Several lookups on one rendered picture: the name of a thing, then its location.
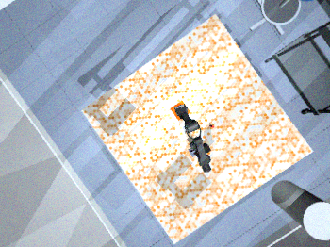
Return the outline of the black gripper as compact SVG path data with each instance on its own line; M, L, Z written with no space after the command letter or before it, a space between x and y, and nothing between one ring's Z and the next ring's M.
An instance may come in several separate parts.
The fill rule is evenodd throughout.
M193 151L193 150L195 151L194 154L197 156L197 149L196 149L196 146L195 146L194 142L191 142L191 143L189 144L189 146L190 146L190 148L192 149L192 151Z

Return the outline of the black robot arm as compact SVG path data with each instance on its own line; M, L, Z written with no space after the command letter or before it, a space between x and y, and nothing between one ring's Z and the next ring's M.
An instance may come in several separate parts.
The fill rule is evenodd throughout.
M191 139L192 139L192 137L188 133L200 129L199 137L196 137L192 140L197 149L198 163L199 163L200 167L202 167L203 172L208 173L211 170L210 165L209 165L211 158L207 153L210 152L211 149L209 148L209 146L206 143L203 144L203 140L201 137L202 129L201 129L199 123L196 122L196 120L190 118L190 116L188 114L189 109L186 107L185 104L175 107L174 110L176 112L176 115L179 116L179 118L181 120L182 119L184 120L184 125L185 125L184 128L187 132L187 135Z

